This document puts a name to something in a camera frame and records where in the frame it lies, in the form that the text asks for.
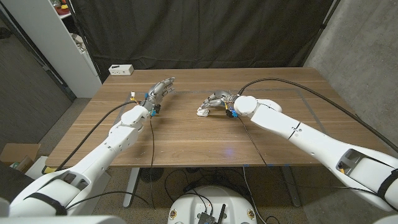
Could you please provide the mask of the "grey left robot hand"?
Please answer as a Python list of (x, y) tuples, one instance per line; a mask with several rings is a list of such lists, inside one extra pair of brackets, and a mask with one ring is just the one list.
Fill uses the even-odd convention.
[(141, 106), (147, 109), (149, 113), (152, 113), (154, 108), (160, 105), (163, 97), (174, 91), (174, 89), (172, 88), (174, 81), (175, 78), (170, 77), (153, 85), (149, 89), (147, 97), (145, 101), (141, 104)]

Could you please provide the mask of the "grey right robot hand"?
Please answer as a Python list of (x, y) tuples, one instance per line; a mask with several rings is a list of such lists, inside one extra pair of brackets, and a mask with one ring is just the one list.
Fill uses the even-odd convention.
[(209, 115), (209, 108), (224, 107), (226, 115), (230, 118), (238, 117), (236, 110), (234, 109), (234, 102), (239, 95), (233, 95), (230, 92), (224, 90), (214, 91), (201, 106), (197, 109), (197, 116), (207, 117)]

